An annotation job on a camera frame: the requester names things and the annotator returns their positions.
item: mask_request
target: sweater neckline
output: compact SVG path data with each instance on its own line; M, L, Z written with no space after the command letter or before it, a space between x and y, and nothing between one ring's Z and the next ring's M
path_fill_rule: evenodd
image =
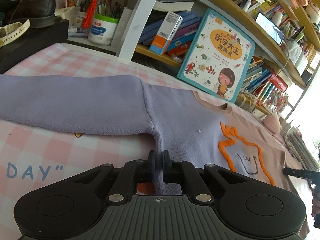
M197 91L192 91L192 92L193 92L193 95L196 98L196 100L204 107L206 107L214 112L219 112L219 113L223 113L223 114L231 114L232 113L232 107L228 103L225 103L221 106L215 106L207 101L202 100Z

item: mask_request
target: white and orange box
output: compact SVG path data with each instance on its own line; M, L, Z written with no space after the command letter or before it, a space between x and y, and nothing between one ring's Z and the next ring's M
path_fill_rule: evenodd
M173 36L177 32L182 20L183 19L180 15L173 12L168 12L149 50L158 55L164 54L170 44L170 41L172 41Z

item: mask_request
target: sweater sleeve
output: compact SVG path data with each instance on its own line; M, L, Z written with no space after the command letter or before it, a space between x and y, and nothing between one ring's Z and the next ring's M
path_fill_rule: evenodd
M58 132L151 133L141 80L0 75L0 118Z

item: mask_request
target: teal book cover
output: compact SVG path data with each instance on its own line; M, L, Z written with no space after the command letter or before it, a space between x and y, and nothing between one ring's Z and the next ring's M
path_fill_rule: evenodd
M234 103L255 46L237 26L208 9L177 78Z

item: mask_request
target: purple book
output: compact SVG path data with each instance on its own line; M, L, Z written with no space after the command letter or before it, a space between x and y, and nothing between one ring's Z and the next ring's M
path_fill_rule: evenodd
M190 33L191 31L194 31L194 30L197 30L199 25L200 25L201 22L197 22L197 23L194 23L194 24L191 24L187 27L184 27L182 29L179 29L176 34L173 36L172 40L176 39L176 38L179 38L180 36L183 36L184 34L186 33Z

